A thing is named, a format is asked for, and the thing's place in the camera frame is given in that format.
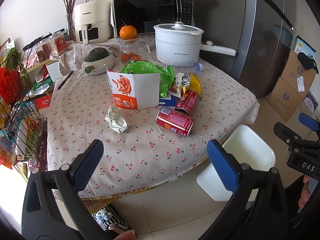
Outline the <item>person right hand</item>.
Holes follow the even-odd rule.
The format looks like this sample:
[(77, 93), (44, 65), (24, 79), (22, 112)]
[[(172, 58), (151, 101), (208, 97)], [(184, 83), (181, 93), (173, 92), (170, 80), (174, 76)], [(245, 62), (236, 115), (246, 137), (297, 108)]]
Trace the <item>person right hand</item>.
[(304, 186), (300, 195), (300, 199), (298, 201), (298, 206), (300, 209), (302, 209), (305, 206), (305, 204), (310, 198), (310, 192), (308, 190), (309, 181), (310, 181), (310, 177), (305, 175), (303, 178)]

